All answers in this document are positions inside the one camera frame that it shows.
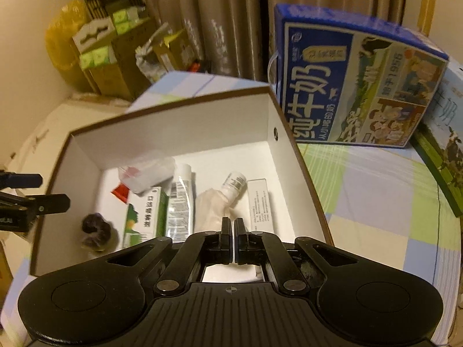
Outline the small white medicine box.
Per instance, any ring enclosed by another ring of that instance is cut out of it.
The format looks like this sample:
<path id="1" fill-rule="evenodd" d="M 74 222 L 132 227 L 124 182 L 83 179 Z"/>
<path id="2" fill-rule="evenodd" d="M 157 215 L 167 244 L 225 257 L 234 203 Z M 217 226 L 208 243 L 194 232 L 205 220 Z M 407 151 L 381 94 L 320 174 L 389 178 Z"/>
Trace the small white medicine box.
<path id="1" fill-rule="evenodd" d="M 247 193 L 251 229 L 273 233 L 273 218 L 266 179 L 250 180 L 247 183 Z"/>

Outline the dark purple scrunchie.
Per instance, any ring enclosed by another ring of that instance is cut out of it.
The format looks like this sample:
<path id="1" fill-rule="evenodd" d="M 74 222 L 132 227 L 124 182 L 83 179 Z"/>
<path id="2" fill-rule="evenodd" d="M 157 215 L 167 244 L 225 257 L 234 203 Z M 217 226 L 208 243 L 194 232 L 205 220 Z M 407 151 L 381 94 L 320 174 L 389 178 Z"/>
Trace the dark purple scrunchie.
<path id="1" fill-rule="evenodd" d="M 89 214 L 83 219 L 82 231 L 86 234 L 82 247 L 93 252 L 103 252 L 112 235 L 111 224 L 99 213 Z"/>

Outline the green white medicine box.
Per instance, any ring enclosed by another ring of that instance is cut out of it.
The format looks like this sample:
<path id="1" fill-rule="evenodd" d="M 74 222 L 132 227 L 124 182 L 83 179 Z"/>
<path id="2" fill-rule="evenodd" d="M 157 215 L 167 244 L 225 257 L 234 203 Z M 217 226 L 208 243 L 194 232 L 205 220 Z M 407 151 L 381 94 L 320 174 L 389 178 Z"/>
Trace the green white medicine box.
<path id="1" fill-rule="evenodd" d="M 167 205 L 168 197 L 162 187 L 153 187 L 143 195 L 129 192 L 122 247 L 164 236 Z"/>

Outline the small white bottle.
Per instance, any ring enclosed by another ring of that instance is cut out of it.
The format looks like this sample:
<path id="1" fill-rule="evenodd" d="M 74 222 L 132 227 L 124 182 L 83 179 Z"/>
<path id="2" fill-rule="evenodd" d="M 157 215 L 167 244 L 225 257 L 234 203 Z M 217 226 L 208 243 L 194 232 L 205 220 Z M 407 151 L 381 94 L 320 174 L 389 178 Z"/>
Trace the small white bottle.
<path id="1" fill-rule="evenodd" d="M 246 184 L 247 178 L 242 173 L 232 171 L 223 182 L 220 192 L 222 192 L 229 203 L 233 203 L 241 194 Z"/>

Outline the red snack packet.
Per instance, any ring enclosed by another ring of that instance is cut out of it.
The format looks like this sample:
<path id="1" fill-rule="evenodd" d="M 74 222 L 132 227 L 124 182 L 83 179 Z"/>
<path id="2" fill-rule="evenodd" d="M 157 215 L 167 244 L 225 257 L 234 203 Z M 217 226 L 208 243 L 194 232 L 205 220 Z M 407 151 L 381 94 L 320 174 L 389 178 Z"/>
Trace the red snack packet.
<path id="1" fill-rule="evenodd" d="M 111 193 L 124 204 L 127 203 L 129 197 L 129 188 L 123 183 L 119 183 L 118 186 L 111 191 Z"/>

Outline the clear plastic case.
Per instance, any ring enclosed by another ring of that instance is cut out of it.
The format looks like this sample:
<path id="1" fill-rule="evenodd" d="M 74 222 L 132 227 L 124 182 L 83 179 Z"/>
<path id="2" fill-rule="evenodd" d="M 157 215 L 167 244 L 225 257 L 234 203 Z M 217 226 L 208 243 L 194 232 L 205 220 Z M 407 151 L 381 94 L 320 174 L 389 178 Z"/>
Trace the clear plastic case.
<path id="1" fill-rule="evenodd" d="M 172 178 L 175 168 L 173 157 L 154 150 L 119 166 L 118 178 L 131 192 L 139 194 Z"/>

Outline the beige embroidered mat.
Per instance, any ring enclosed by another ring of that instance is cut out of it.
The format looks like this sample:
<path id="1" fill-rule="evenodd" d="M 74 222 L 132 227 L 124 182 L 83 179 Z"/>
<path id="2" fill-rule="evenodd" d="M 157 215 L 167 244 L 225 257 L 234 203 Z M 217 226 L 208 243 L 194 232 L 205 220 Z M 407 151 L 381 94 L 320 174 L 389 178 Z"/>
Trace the beige embroidered mat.
<path id="1" fill-rule="evenodd" d="M 70 132 L 123 114 L 129 101 L 94 93 L 74 93 L 41 121 L 6 165 L 10 171 L 39 173 L 45 181 Z"/>

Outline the brown cardboard storage box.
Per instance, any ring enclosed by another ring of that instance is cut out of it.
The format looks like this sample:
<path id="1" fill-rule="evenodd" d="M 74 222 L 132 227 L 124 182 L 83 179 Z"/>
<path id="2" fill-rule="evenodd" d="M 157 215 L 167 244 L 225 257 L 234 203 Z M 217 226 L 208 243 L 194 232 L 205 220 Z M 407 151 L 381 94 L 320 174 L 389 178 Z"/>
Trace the brown cardboard storage box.
<path id="1" fill-rule="evenodd" d="M 248 181 L 266 179 L 274 232 L 281 240 L 332 242 L 308 169 L 273 91 L 264 86 L 182 99 L 71 132 L 47 189 L 66 194 L 71 206 L 38 221 L 32 275 L 90 258 L 82 247 L 82 221 L 89 214 L 99 213 L 118 233 L 124 231 L 128 201 L 111 193 L 120 183 L 118 167 L 154 150 L 173 157 L 176 167 L 191 166 L 196 194 L 219 189 L 232 171 Z M 172 181 L 155 187 L 169 188 Z"/>

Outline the checkered bed sheet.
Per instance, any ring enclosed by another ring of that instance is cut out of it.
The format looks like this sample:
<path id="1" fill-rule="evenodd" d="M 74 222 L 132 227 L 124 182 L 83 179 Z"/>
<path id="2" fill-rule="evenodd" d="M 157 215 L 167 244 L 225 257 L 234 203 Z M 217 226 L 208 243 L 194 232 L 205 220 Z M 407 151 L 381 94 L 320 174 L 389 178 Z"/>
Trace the checkered bed sheet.
<path id="1" fill-rule="evenodd" d="M 174 72 L 124 113 L 212 93 L 257 88 L 255 81 Z M 461 222 L 413 147 L 300 145 L 337 247 L 433 284 L 443 318 L 439 346 L 462 344 Z"/>

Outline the cardboard box with tissue packs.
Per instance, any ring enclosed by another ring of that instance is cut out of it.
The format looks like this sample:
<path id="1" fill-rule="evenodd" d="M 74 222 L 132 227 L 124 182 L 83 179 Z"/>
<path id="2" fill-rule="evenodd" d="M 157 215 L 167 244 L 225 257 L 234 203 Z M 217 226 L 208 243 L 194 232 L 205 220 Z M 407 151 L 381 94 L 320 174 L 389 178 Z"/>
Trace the cardboard box with tissue packs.
<path id="1" fill-rule="evenodd" d="M 141 6 L 94 19 L 72 37 L 83 74 L 96 93 L 134 101 L 150 85 L 137 66 L 136 49 L 155 33 L 156 24 Z"/>

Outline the yellow plastic bag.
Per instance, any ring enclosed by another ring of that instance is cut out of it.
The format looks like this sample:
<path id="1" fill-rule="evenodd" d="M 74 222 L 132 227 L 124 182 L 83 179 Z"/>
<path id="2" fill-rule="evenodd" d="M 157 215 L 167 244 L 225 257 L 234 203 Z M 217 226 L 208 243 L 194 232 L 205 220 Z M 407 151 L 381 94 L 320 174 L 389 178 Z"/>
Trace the yellow plastic bag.
<path id="1" fill-rule="evenodd" d="M 85 3 L 72 0 L 61 8 L 45 30 L 45 49 L 51 63 L 64 81 L 81 93 L 90 91 L 91 87 L 80 68 L 73 36 L 88 22 Z"/>

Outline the open box with trash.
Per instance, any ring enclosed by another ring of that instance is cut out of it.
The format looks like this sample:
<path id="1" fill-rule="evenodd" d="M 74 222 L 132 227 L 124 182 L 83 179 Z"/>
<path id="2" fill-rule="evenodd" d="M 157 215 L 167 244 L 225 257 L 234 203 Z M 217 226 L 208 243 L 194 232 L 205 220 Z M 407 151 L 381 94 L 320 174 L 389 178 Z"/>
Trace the open box with trash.
<path id="1" fill-rule="evenodd" d="M 174 32 L 168 23 L 135 49 L 135 59 L 140 72 L 151 84 L 174 71 L 211 73 L 210 61 L 198 57 L 186 30 Z"/>

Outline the blue milk carton box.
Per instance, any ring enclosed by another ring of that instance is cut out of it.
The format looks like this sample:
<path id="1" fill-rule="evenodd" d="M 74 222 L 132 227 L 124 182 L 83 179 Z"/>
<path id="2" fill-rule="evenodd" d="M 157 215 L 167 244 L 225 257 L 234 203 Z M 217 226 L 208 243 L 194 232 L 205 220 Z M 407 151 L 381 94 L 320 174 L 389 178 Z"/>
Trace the blue milk carton box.
<path id="1" fill-rule="evenodd" d="M 443 77 L 430 39 L 358 13 L 279 3 L 276 90 L 298 143 L 405 147 Z"/>

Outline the cow picture milk box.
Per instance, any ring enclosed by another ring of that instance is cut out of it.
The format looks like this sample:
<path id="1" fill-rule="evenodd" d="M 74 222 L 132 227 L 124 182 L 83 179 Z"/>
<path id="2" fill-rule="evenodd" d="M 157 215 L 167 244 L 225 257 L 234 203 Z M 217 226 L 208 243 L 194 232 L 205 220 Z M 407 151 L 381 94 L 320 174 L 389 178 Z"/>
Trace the cow picture milk box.
<path id="1" fill-rule="evenodd" d="M 462 216 L 462 93 L 462 65 L 450 59 L 434 98 L 410 140 L 456 217 Z"/>

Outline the brown curtains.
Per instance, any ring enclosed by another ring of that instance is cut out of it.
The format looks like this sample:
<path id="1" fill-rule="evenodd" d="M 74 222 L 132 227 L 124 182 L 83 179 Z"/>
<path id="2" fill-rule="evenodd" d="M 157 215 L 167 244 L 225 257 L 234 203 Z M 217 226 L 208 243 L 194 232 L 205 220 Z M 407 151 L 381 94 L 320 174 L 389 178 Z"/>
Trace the brown curtains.
<path id="1" fill-rule="evenodd" d="M 405 0 L 143 0 L 157 24 L 184 29 L 214 74 L 265 79 L 278 3 L 327 7 L 401 23 Z"/>

